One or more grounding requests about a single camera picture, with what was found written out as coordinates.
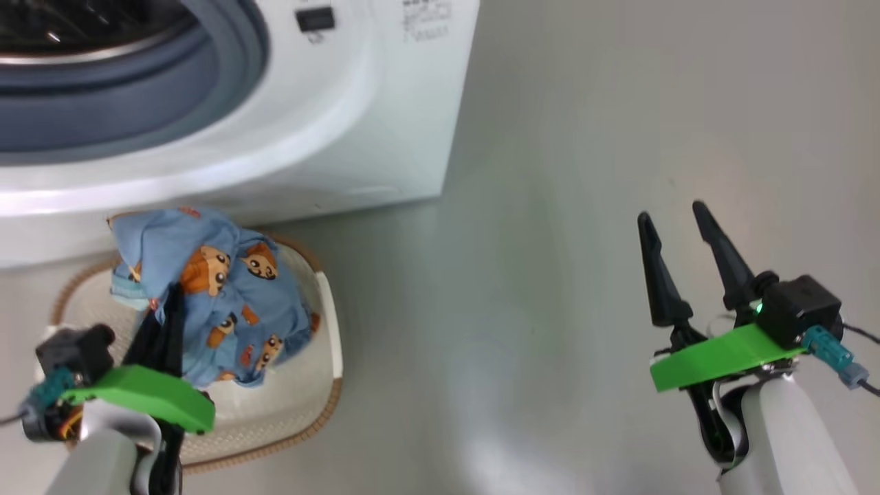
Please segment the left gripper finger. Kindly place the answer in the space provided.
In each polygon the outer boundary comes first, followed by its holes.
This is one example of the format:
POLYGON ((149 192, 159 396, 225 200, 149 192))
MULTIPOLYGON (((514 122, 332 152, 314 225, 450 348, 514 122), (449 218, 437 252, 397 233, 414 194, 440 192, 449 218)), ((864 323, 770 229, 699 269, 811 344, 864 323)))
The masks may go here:
POLYGON ((184 354, 184 333, 186 322, 186 301, 184 289, 180 284, 169 287, 164 301, 163 356, 162 370, 176 378, 182 378, 182 361, 184 354))
POLYGON ((142 321, 133 333, 132 341, 126 350, 122 360, 123 366, 140 366, 151 369, 161 361, 163 354, 164 330, 163 324, 158 322, 156 310, 147 309, 142 316, 142 321))

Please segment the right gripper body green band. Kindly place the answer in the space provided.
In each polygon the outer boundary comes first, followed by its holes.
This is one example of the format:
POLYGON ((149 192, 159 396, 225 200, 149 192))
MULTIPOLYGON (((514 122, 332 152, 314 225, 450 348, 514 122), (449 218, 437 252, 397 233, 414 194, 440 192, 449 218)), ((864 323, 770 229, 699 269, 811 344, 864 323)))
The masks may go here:
POLYGON ((650 376, 654 388, 662 393, 760 369, 804 352, 800 345, 782 348, 758 325, 749 324, 655 360, 650 376))

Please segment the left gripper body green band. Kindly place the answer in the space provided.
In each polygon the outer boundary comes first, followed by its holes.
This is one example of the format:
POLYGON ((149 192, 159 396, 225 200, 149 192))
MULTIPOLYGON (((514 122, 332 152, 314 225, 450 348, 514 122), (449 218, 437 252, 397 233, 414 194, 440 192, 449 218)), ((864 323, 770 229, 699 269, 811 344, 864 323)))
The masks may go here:
POLYGON ((96 384, 66 390, 60 398, 70 404, 103 400, 193 435, 206 435, 215 426, 216 406, 200 390, 184 379, 138 364, 113 368, 96 384))

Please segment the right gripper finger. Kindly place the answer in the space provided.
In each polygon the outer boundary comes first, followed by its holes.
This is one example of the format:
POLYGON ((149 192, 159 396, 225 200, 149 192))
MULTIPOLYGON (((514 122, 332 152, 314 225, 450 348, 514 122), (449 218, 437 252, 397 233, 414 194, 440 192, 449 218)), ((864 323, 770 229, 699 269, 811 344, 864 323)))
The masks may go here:
POLYGON ((709 245, 724 288, 723 303, 728 310, 738 311, 756 300, 752 282, 754 273, 742 258, 716 217, 704 201, 694 201, 692 212, 701 238, 709 245))
POLYGON ((638 215, 637 227, 652 324, 657 328, 688 325, 694 311, 688 301, 680 297, 664 263, 662 241, 650 213, 642 211, 638 215))

